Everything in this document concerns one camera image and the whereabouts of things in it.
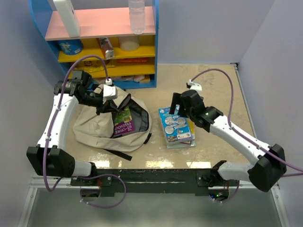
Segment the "purple treehouse book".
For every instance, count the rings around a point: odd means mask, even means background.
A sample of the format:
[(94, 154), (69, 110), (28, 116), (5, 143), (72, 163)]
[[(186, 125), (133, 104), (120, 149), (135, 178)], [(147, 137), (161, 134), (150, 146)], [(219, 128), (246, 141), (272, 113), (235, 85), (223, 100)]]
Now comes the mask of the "purple treehouse book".
[(128, 105), (123, 107), (114, 120), (113, 137), (125, 136), (135, 132), (135, 125)]

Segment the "beige student backpack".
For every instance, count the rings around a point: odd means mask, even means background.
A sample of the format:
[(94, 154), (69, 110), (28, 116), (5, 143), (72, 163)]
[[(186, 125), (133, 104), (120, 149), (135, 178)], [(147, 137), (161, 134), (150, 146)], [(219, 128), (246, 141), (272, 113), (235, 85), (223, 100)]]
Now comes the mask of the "beige student backpack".
[(135, 132), (114, 138), (114, 120), (118, 113), (96, 114), (96, 108), (84, 105), (73, 125), (75, 139), (93, 148), (101, 148), (126, 160), (132, 152), (146, 144), (151, 137), (152, 119), (146, 104), (131, 94), (117, 88), (118, 97), (113, 99), (118, 112), (129, 106)]

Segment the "blue cartoon paperback book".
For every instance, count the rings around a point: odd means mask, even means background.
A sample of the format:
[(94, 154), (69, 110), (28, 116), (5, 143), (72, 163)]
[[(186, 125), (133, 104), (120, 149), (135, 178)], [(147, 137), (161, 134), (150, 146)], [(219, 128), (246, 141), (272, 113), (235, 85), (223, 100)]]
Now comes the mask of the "blue cartoon paperback book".
[(168, 145), (184, 143), (193, 139), (187, 119), (179, 116), (178, 111), (179, 105), (176, 105), (173, 114), (170, 114), (170, 107), (158, 110), (164, 138)]

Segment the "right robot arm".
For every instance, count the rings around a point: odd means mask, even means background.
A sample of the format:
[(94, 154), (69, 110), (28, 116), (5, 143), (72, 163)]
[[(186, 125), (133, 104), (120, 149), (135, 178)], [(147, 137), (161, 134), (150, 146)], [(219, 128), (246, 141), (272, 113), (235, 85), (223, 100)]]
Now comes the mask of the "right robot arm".
[(213, 106), (205, 106), (197, 91), (174, 93), (170, 114), (179, 107), (178, 115), (190, 119), (195, 126), (223, 139), (239, 151), (248, 163), (218, 162), (204, 177), (209, 186), (221, 186), (226, 181), (238, 180), (252, 183), (262, 192), (268, 192), (286, 173), (284, 149), (270, 146), (231, 123), (227, 116)]

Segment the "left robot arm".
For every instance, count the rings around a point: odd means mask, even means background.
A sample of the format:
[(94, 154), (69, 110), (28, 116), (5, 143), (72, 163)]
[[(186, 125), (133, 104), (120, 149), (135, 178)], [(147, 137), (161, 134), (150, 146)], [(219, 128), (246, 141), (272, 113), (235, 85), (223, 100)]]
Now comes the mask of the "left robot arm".
[(58, 81), (54, 86), (53, 107), (45, 131), (37, 145), (27, 149), (27, 158), (37, 175), (79, 176), (86, 185), (94, 185), (98, 181), (93, 163), (78, 161), (66, 152), (69, 125), (78, 105), (95, 107), (98, 114), (116, 110), (113, 99), (117, 98), (117, 88), (112, 80), (106, 79), (98, 92), (88, 91), (91, 83), (91, 75), (77, 71), (71, 79)]

